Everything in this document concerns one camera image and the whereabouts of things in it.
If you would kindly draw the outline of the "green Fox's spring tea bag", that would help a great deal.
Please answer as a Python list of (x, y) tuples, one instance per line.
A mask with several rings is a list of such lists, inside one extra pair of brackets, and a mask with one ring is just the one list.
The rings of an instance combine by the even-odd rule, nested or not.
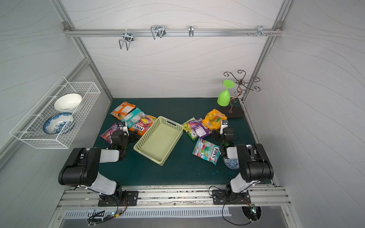
[(195, 141), (198, 138), (198, 135), (194, 131), (194, 129), (191, 127), (190, 122), (196, 120), (194, 117), (190, 118), (186, 122), (183, 123), (183, 129), (188, 134), (188, 136)]

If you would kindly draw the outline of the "pale green plastic basket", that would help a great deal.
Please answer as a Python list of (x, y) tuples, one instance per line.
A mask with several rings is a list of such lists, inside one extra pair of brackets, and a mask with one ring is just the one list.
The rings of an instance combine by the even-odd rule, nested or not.
[(183, 134), (183, 126), (159, 116), (133, 149), (140, 155), (163, 166)]

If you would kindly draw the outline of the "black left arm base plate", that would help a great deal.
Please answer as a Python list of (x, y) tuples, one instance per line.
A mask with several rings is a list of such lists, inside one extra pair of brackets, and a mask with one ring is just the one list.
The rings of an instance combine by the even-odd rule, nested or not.
[(99, 207), (122, 207), (125, 204), (127, 207), (134, 207), (138, 203), (139, 191), (123, 191), (118, 195), (111, 196), (100, 195), (98, 206)]

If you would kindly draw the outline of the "yellow candy bag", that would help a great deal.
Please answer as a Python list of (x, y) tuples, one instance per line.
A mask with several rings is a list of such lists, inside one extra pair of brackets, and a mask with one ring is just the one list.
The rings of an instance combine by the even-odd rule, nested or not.
[(203, 119), (202, 122), (210, 130), (220, 130), (223, 120), (227, 120), (226, 115), (224, 115), (222, 112), (214, 109), (206, 115), (206, 117)]

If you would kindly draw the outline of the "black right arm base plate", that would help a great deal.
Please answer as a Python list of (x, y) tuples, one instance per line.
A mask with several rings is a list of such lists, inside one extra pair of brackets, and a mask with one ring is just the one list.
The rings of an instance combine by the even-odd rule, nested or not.
[(248, 192), (233, 193), (226, 190), (215, 189), (211, 191), (214, 205), (248, 205), (251, 198)]

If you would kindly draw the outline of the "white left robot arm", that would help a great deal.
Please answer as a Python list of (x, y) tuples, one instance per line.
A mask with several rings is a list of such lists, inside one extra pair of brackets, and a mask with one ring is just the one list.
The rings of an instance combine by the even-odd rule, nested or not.
[(74, 148), (62, 167), (58, 182), (60, 185), (78, 187), (97, 192), (101, 197), (123, 199), (119, 183), (108, 179), (99, 172), (102, 163), (123, 161), (128, 154), (128, 145), (138, 141), (137, 133), (116, 130), (111, 135), (111, 148)]

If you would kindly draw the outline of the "orange pink Fox's fruits bag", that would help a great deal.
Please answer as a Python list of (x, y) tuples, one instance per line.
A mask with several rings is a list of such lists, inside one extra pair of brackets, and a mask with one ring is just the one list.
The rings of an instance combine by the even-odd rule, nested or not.
[(136, 122), (132, 127), (129, 128), (131, 132), (135, 132), (140, 136), (143, 136), (151, 125), (156, 121), (156, 117), (145, 115), (138, 122)]

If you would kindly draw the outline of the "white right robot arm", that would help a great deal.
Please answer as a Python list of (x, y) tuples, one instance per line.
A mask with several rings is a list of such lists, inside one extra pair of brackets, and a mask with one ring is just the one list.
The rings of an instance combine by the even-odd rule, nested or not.
[(251, 186), (273, 179), (274, 170), (262, 144), (235, 144), (234, 130), (230, 127), (222, 132), (214, 130), (212, 136), (220, 141), (225, 159), (238, 160), (239, 174), (230, 181), (233, 193), (246, 192)]

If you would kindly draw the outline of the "teal candy bag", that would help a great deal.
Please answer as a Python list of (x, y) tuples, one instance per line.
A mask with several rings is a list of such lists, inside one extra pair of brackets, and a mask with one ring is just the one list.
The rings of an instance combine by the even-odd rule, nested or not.
[(132, 127), (134, 124), (136, 124), (141, 118), (145, 117), (145, 113), (139, 109), (138, 107), (135, 108), (133, 111), (131, 111), (129, 114), (127, 114), (122, 121), (126, 122), (126, 125), (128, 128)]

